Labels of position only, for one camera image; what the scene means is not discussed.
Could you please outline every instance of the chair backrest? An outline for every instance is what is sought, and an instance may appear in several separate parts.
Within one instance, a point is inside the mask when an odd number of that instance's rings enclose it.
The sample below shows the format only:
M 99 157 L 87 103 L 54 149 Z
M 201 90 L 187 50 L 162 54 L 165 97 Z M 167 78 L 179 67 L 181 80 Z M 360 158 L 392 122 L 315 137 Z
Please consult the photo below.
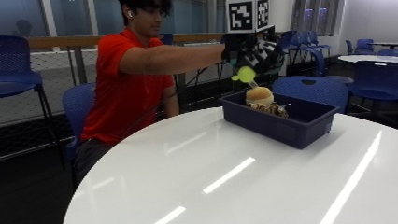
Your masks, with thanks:
M 312 50 L 312 56 L 315 57 L 315 63 L 316 63 L 316 75 L 319 77 L 324 77 L 328 73 L 327 67 L 325 67 L 325 57 L 321 52 L 321 50 Z
M 357 40 L 357 48 L 356 49 L 368 49 L 373 51 L 373 39 L 359 39 Z
M 160 34 L 160 40 L 164 45 L 173 45 L 173 34 Z
M 345 113 L 349 87 L 336 80 L 324 77 L 283 77 L 275 82 L 273 93 L 340 106 L 339 113 Z
M 353 91 L 366 92 L 376 99 L 398 99 L 398 63 L 357 62 L 355 80 Z
M 31 72 L 28 41 L 22 36 L 0 35 L 0 72 Z
M 348 54 L 352 55 L 352 53 L 353 53 L 353 47 L 352 47 L 351 40 L 347 40 L 347 43 L 348 43 Z
M 382 49 L 377 52 L 380 56 L 398 56 L 398 49 Z
M 295 37 L 292 39 L 292 45 L 297 46 L 299 48 L 301 47 L 301 45 L 311 45 L 309 34 L 307 31 L 296 32 Z
M 276 45 L 285 53 L 289 53 L 291 43 L 293 41 L 295 35 L 296 31 L 287 31 L 285 33 L 283 33 L 280 40 L 276 43 Z
M 67 146 L 67 156 L 71 160 L 75 158 L 75 150 L 86 125 L 86 117 L 95 104 L 95 88 L 96 83 L 87 83 L 72 87 L 63 96 L 67 119 L 75 136 L 74 142 Z
M 319 45 L 319 34 L 316 31 L 309 31 L 311 43 Z

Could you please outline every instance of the dark pants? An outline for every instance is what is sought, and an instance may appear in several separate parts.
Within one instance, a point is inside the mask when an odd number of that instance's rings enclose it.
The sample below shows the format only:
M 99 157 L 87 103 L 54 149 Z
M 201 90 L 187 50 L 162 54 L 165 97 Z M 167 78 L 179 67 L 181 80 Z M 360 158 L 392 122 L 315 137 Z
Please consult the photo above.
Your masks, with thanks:
M 88 139 L 76 150 L 75 171 L 78 186 L 103 155 L 114 148 L 114 144 L 102 142 L 98 138 Z

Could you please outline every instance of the man's arm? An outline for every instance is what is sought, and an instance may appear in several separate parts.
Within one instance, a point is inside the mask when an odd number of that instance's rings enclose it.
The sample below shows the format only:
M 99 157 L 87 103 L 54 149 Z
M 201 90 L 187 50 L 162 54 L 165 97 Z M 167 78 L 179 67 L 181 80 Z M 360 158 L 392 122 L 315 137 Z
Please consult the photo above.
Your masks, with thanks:
M 127 74 L 173 75 L 196 71 L 221 62 L 224 45 L 207 47 L 159 46 L 131 48 L 120 61 Z
M 163 100 L 164 100 L 164 115 L 167 118 L 180 114 L 179 98 L 177 95 L 171 95 L 176 92 L 176 87 L 168 87 L 163 90 Z

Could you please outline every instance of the man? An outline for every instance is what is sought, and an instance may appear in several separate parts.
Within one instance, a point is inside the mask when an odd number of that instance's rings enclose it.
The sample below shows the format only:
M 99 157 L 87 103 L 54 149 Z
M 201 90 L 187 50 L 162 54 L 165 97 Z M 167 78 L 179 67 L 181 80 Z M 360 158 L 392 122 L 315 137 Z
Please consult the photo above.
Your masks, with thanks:
M 99 43 L 96 101 L 76 155 L 79 183 L 106 152 L 155 122 L 160 102 L 168 118 L 180 113 L 171 75 L 220 63 L 225 48 L 162 44 L 158 36 L 171 0 L 120 0 L 120 4 L 126 29 Z

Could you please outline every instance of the blue plastic bin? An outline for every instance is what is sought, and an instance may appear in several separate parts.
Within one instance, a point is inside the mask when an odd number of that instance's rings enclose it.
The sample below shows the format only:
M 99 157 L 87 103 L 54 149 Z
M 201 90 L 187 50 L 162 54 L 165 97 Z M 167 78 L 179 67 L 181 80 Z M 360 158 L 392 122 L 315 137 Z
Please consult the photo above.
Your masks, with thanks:
M 287 106 L 289 117 L 285 119 L 252 109 L 245 104 L 245 99 L 247 91 L 220 99 L 225 120 L 292 147 L 305 148 L 332 130 L 339 106 L 275 94 L 275 101 L 280 105 L 291 104 Z

